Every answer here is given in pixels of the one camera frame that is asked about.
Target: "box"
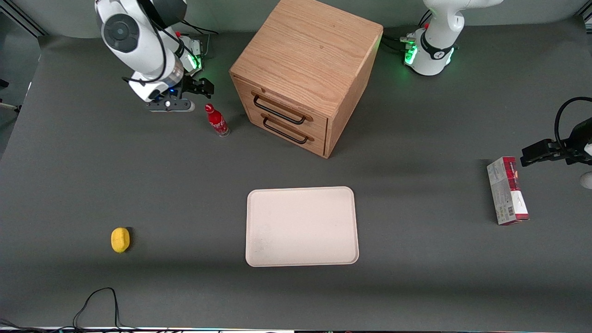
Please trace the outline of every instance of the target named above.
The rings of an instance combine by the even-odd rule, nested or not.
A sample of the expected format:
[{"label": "box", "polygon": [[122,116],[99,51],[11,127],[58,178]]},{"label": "box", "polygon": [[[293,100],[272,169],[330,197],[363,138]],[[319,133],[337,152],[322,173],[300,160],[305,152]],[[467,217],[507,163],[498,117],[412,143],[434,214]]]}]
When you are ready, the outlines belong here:
[{"label": "box", "polygon": [[502,226],[529,219],[526,204],[518,185],[515,157],[502,157],[487,166],[497,223]]},{"label": "box", "polygon": [[380,24],[322,2],[281,0],[230,76],[251,123],[328,158],[366,89],[381,37]]}]

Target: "bottle cap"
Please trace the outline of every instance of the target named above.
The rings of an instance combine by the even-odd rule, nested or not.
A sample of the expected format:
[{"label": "bottle cap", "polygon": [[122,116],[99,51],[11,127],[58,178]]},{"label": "bottle cap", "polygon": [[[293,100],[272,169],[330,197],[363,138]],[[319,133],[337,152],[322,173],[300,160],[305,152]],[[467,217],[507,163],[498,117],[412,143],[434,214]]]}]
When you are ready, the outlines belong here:
[{"label": "bottle cap", "polygon": [[212,113],[215,111],[215,108],[212,104],[208,103],[205,105],[205,112]]}]

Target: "electrical cable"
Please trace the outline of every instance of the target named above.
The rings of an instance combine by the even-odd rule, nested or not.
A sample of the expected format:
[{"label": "electrical cable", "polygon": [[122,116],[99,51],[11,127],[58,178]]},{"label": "electrical cable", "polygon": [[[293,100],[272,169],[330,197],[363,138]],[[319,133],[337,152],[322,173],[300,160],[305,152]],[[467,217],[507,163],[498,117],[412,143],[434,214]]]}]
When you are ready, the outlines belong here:
[{"label": "electrical cable", "polygon": [[204,57],[206,55],[208,55],[208,52],[210,51],[210,36],[212,36],[212,35],[208,34],[208,41],[207,41],[207,44],[205,45]]},{"label": "electrical cable", "polygon": [[419,26],[421,27],[422,25],[424,25],[424,24],[425,24],[425,23],[426,23],[426,22],[427,22],[427,21],[430,19],[430,17],[432,17],[432,12],[431,12],[431,11],[430,11],[430,15],[428,15],[428,16],[426,17],[426,19],[425,19],[425,20],[423,20],[423,21],[422,21],[422,22],[419,24]]},{"label": "electrical cable", "polygon": [[384,46],[386,46],[386,47],[388,47],[389,49],[391,49],[391,50],[393,50],[393,51],[395,51],[395,52],[399,52],[399,53],[401,53],[401,52],[403,52],[403,51],[404,51],[403,49],[398,49],[398,48],[396,48],[396,47],[394,47],[394,46],[390,46],[389,44],[386,44],[386,43],[385,43],[383,40],[381,40],[381,41],[380,41],[380,44],[381,44],[381,45],[384,45]]},{"label": "electrical cable", "polygon": [[[189,23],[189,22],[187,22],[185,20],[183,20],[181,23],[187,25],[188,27],[192,27],[193,29],[195,29],[195,31],[199,32],[202,35],[206,35],[202,30],[209,31],[209,32],[212,32],[212,33],[215,33],[215,34],[219,34],[218,31],[208,30],[208,29],[196,27],[195,25],[193,25],[193,24],[191,24],[191,23]],[[211,37],[211,34],[207,34],[207,35],[208,35],[208,41],[206,42],[205,52],[203,52],[204,57],[206,55],[208,55],[208,52],[210,51],[210,37]]]},{"label": "electrical cable", "polygon": [[419,23],[417,24],[417,26],[419,26],[419,27],[421,27],[421,26],[422,26],[423,19],[426,17],[426,15],[427,15],[429,12],[430,12],[430,10],[428,9],[428,10],[425,12],[425,14],[423,14],[423,16],[422,16],[421,20],[419,20]]},{"label": "electrical cable", "polygon": [[185,46],[185,43],[183,43],[183,41],[181,39],[177,39],[176,37],[174,37],[173,35],[169,34],[168,31],[166,30],[162,30],[162,32],[165,33],[165,35],[169,36],[170,38],[172,38],[174,41],[176,41],[177,43],[179,43],[179,45],[181,45],[181,47],[183,47],[187,52],[189,52],[189,54],[191,54],[191,56],[193,58],[195,58],[195,55],[193,54],[193,52],[191,50],[189,50],[188,47]]},{"label": "electrical cable", "polygon": [[165,44],[162,41],[162,38],[160,38],[160,34],[158,33],[158,29],[156,28],[156,24],[154,23],[154,21],[152,21],[151,19],[149,19],[150,21],[150,25],[152,26],[152,29],[154,30],[154,33],[156,34],[156,38],[158,38],[158,42],[160,43],[160,48],[162,49],[162,70],[160,71],[160,75],[155,77],[154,79],[150,79],[150,80],[139,80],[139,79],[132,79],[132,78],[126,78],[125,76],[122,77],[123,81],[129,82],[138,82],[141,83],[142,85],[146,84],[146,83],[152,83],[152,82],[156,82],[160,79],[162,79],[162,76],[165,74],[165,70],[166,70],[166,48],[165,48]]},{"label": "electrical cable", "polygon": [[181,21],[181,23],[182,23],[182,24],[185,24],[185,25],[187,25],[187,26],[189,26],[189,27],[192,27],[193,29],[196,29],[196,30],[198,30],[198,31],[200,31],[200,30],[204,30],[204,31],[207,31],[207,32],[210,32],[210,33],[214,33],[214,34],[216,34],[216,35],[219,35],[219,34],[220,34],[218,31],[215,31],[215,30],[210,30],[210,29],[206,29],[206,28],[201,28],[201,27],[198,27],[198,26],[196,26],[196,25],[193,25],[193,24],[191,24],[191,23],[187,22],[187,20],[183,20],[183,21]]},{"label": "electrical cable", "polygon": [[110,290],[111,293],[113,294],[113,301],[115,303],[115,318],[114,318],[115,327],[117,327],[122,332],[130,332],[129,330],[122,328],[122,326],[127,327],[127,328],[139,329],[139,328],[136,328],[133,326],[124,325],[121,322],[121,319],[119,318],[119,303],[117,302],[117,295],[115,294],[115,289],[113,289],[111,287],[104,287],[104,288],[97,289],[94,292],[92,292],[88,296],[88,298],[86,298],[86,301],[84,302],[84,305],[82,306],[82,308],[74,315],[74,318],[72,318],[72,326],[76,329],[82,329],[80,326],[78,326],[78,318],[80,317],[82,312],[84,312],[84,310],[86,309],[86,306],[88,305],[88,302],[91,300],[93,295],[98,292],[101,292],[103,290]]},{"label": "electrical cable", "polygon": [[100,329],[82,329],[81,330],[79,328],[75,328],[74,326],[63,326],[60,328],[48,330],[48,329],[38,328],[38,327],[18,326],[6,319],[0,319],[0,325],[16,328],[19,330],[18,331],[19,333],[59,333],[60,331],[67,330],[67,329],[73,329],[75,332],[102,332],[102,331],[104,331],[104,330],[100,330]]},{"label": "electrical cable", "polygon": [[565,145],[563,144],[563,142],[561,141],[561,137],[559,136],[559,121],[561,120],[561,114],[563,114],[563,111],[565,110],[565,108],[568,105],[570,105],[571,103],[573,103],[575,101],[588,101],[588,102],[592,103],[592,98],[591,97],[574,97],[574,98],[568,100],[567,102],[563,103],[563,105],[557,111],[557,116],[555,116],[555,126],[554,126],[555,140],[559,144],[559,148],[561,149],[561,152],[563,152],[563,154],[565,154],[566,156],[569,156],[574,161],[587,164],[586,161],[583,160],[583,158],[580,158],[579,156],[575,156],[572,152],[568,151],[567,148],[565,147]]},{"label": "electrical cable", "polygon": [[394,38],[394,37],[390,37],[390,36],[386,36],[386,35],[382,35],[382,38],[387,39],[387,40],[399,41],[400,42],[400,40],[398,38]]}]

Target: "bottle label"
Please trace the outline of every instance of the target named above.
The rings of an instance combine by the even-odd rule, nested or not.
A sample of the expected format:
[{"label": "bottle label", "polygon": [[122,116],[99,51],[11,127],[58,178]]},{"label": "bottle label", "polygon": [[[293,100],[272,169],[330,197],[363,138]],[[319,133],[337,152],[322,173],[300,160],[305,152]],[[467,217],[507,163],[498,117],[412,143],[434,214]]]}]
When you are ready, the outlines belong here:
[{"label": "bottle label", "polygon": [[216,130],[216,133],[218,134],[225,134],[226,132],[228,132],[228,126],[226,125],[226,121],[224,119],[222,119],[222,121],[220,121],[217,124],[210,123],[210,125],[212,125],[212,127],[214,128],[214,130]]}]

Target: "red bottle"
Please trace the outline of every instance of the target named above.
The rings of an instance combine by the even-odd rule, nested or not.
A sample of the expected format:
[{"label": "red bottle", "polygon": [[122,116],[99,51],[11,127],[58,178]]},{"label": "red bottle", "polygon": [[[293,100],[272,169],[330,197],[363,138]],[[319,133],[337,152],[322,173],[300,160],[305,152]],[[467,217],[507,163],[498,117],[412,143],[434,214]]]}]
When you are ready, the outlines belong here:
[{"label": "red bottle", "polygon": [[205,112],[208,113],[208,121],[210,122],[210,125],[212,125],[220,137],[225,137],[230,134],[230,129],[228,128],[228,125],[226,125],[224,117],[212,104],[208,103],[205,105]]}]

